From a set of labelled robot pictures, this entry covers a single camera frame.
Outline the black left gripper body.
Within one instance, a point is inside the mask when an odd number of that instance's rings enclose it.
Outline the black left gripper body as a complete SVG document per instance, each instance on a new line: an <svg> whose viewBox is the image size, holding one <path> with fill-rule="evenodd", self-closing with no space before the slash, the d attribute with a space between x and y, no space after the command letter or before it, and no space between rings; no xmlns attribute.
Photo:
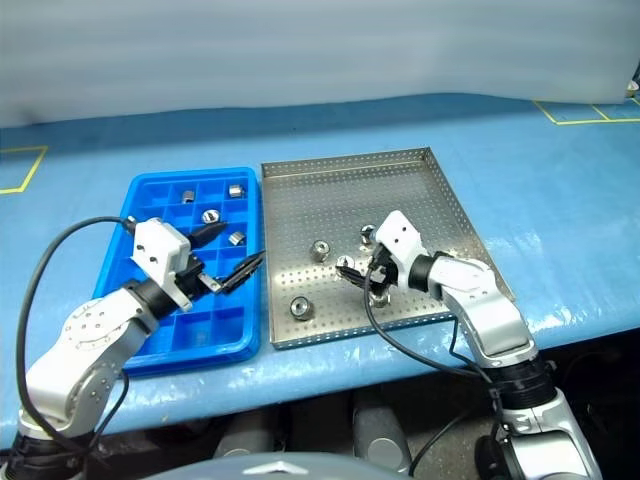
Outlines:
<svg viewBox="0 0 640 480"><path fill-rule="evenodd" d="M190 301L222 292L222 283L205 272L204 262L194 254L189 256L186 268L176 274L175 283Z"/></svg>

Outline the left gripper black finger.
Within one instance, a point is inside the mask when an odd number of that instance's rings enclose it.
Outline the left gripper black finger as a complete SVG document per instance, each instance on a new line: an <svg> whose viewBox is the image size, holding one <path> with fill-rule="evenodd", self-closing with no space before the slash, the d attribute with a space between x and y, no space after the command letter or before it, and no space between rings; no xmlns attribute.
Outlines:
<svg viewBox="0 0 640 480"><path fill-rule="evenodd" d="M220 285L220 291L230 294L243 285L259 268L266 256L265 251L260 251L249 255L234 267L234 270L224 278Z"/></svg>
<svg viewBox="0 0 640 480"><path fill-rule="evenodd" d="M226 229L225 222L205 224L188 235L192 247L205 247L213 242Z"/></svg>

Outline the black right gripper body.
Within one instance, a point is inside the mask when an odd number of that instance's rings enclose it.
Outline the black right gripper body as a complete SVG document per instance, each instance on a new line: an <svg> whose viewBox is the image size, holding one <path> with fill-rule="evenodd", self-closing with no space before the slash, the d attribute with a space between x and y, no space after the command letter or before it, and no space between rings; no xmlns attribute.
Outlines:
<svg viewBox="0 0 640 480"><path fill-rule="evenodd" d="M391 258L390 251L382 244L378 244L372 254L368 269L371 271L371 278L374 272L382 274L380 281L388 282L391 286L398 285L398 268Z"/></svg>

